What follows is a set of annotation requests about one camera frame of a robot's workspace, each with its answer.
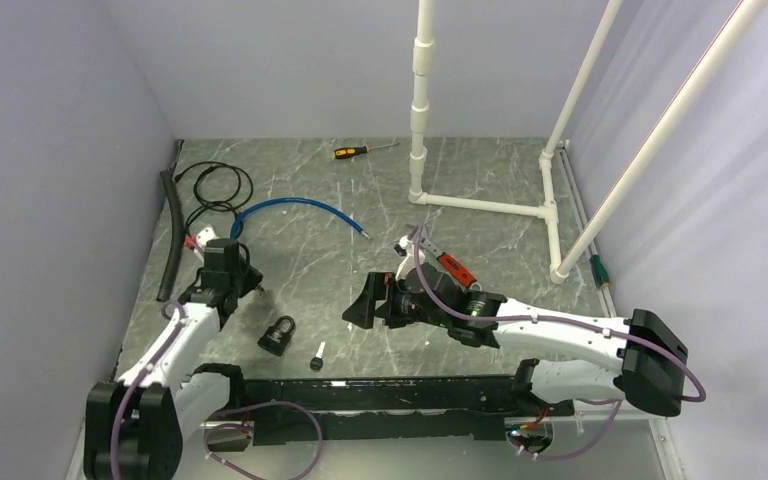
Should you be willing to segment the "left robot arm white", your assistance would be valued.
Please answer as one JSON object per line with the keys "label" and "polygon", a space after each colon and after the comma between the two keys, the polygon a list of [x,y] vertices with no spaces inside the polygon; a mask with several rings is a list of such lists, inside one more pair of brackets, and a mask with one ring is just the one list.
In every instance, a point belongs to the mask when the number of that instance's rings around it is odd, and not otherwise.
{"label": "left robot arm white", "polygon": [[248,248],[209,240],[195,281],[164,306],[168,323],[148,350],[113,381],[97,383],[85,411],[83,474],[88,479],[171,479],[185,441],[214,413],[239,417],[247,406],[237,365],[196,362],[262,273]]}

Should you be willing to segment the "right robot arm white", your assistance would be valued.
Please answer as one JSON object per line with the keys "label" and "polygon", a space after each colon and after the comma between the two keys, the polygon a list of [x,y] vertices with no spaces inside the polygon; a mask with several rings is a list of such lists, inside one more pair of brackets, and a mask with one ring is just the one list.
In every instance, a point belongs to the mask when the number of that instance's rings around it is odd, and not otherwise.
{"label": "right robot arm white", "polygon": [[469,347],[535,349],[555,360],[526,359],[511,388],[517,411],[534,415],[568,400],[624,400],[676,417],[688,398],[688,350],[655,313],[593,317],[528,305],[502,294],[467,290],[424,264],[407,273],[371,272],[343,320],[370,329],[425,323]]}

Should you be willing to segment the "black padlock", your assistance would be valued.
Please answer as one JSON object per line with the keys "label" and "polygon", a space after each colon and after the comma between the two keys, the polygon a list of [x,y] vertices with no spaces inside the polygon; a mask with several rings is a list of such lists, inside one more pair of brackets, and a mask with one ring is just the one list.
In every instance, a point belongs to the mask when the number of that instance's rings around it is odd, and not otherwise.
{"label": "black padlock", "polygon": [[271,355],[282,357],[292,340],[295,330],[295,320],[288,315],[281,316],[261,335],[257,345]]}

